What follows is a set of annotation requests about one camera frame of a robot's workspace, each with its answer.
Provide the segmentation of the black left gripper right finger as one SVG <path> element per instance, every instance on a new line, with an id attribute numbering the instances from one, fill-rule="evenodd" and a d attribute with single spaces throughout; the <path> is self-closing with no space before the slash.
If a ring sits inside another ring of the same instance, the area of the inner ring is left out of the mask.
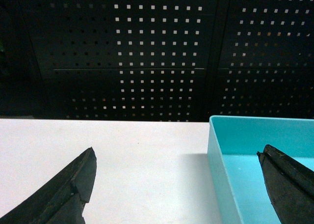
<path id="1" fill-rule="evenodd" d="M 282 224 L 314 222 L 314 172 L 274 146 L 257 152 L 265 187 Z"/>

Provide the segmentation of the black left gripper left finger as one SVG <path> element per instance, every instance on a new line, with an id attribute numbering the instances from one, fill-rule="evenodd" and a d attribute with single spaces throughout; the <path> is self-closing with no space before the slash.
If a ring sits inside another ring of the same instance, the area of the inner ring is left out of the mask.
<path id="1" fill-rule="evenodd" d="M 83 211 L 90 201 L 97 158 L 88 148 L 44 186 L 1 217 L 2 224 L 84 224 Z"/>

